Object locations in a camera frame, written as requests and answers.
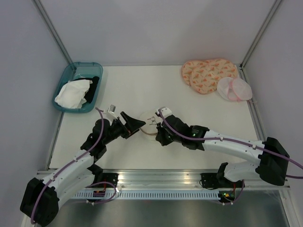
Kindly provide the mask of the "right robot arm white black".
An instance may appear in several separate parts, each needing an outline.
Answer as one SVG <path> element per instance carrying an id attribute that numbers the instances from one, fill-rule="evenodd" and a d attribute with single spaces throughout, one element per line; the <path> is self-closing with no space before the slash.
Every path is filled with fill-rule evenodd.
<path id="1" fill-rule="evenodd" d="M 162 146 L 177 142 L 190 150 L 221 152 L 243 159 L 241 163 L 220 165 L 216 181 L 222 187 L 250 179 L 261 179 L 275 186 L 285 184 L 290 156 L 275 138 L 268 137 L 265 141 L 236 139 L 207 127 L 188 126 L 174 115 L 158 123 L 156 129 L 156 141 Z"/>

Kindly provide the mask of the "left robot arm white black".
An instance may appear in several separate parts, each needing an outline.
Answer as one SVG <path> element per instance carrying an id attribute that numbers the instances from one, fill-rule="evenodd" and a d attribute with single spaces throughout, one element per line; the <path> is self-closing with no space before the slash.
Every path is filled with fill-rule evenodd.
<path id="1" fill-rule="evenodd" d="M 76 192 L 103 183 L 103 170 L 96 162 L 107 151 L 106 145 L 119 137 L 128 139 L 146 124 L 125 112 L 120 114 L 124 122 L 119 117 L 109 121 L 101 115 L 70 162 L 42 179 L 34 177 L 27 183 L 20 211 L 30 218 L 32 225 L 49 225 Z"/>

